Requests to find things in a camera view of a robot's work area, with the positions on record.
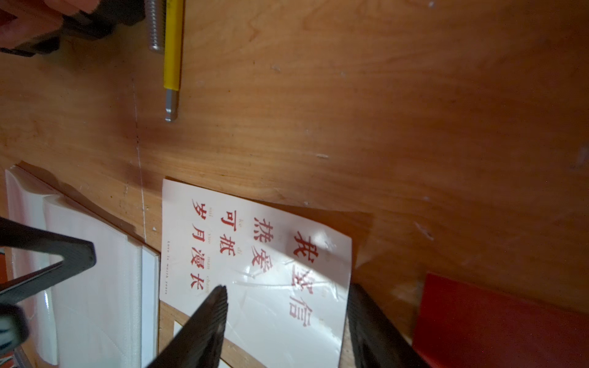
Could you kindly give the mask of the white photo album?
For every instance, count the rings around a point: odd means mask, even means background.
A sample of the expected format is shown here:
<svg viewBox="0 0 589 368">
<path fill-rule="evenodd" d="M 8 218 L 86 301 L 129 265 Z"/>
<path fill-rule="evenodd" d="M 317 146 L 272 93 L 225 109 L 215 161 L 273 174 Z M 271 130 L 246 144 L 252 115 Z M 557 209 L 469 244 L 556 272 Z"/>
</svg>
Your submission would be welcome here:
<svg viewBox="0 0 589 368">
<path fill-rule="evenodd" d="M 146 367 L 157 354 L 159 256 L 27 173 L 6 170 L 9 219 L 94 244 L 94 267 L 21 303 L 50 367 Z"/>
</svg>

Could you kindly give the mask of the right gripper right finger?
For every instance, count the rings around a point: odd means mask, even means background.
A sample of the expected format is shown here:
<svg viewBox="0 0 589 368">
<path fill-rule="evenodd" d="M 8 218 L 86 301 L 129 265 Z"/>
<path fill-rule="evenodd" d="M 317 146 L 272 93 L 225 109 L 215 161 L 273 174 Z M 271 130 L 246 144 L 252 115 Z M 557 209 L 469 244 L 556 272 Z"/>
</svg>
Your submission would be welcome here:
<svg viewBox="0 0 589 368">
<path fill-rule="evenodd" d="M 355 366 L 429 366 L 359 284 L 350 287 L 348 324 Z"/>
</svg>

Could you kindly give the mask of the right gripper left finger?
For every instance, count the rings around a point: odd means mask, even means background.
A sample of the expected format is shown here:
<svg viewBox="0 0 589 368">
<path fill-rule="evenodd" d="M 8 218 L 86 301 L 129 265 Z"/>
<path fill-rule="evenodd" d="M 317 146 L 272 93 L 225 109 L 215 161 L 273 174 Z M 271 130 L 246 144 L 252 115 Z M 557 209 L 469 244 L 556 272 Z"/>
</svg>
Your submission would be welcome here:
<svg viewBox="0 0 589 368">
<path fill-rule="evenodd" d="M 217 368 L 228 315 L 225 286 L 214 288 L 149 368 Z"/>
</svg>

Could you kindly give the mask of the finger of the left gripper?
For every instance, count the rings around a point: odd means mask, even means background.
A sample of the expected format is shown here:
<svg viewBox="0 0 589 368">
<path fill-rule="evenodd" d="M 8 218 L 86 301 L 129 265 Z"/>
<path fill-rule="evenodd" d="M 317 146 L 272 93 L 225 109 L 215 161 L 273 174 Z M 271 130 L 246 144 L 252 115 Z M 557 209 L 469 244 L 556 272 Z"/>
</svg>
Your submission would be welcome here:
<svg viewBox="0 0 589 368">
<path fill-rule="evenodd" d="M 1 219 L 1 245 L 62 257 L 61 262 L 2 284 L 3 305 L 16 305 L 97 263 L 92 242 L 28 227 L 4 218 Z"/>
</svg>

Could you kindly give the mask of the white card red chinese text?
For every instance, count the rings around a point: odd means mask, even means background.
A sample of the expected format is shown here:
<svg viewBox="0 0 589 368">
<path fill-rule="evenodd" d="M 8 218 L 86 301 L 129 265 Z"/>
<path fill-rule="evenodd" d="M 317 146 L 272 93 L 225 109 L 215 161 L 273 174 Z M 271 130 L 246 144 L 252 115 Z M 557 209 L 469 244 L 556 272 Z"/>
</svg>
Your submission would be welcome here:
<svg viewBox="0 0 589 368">
<path fill-rule="evenodd" d="M 351 238 L 301 216 L 172 180 L 162 188 L 160 300 L 192 314 L 228 295 L 225 337 L 267 367 L 340 363 Z"/>
</svg>

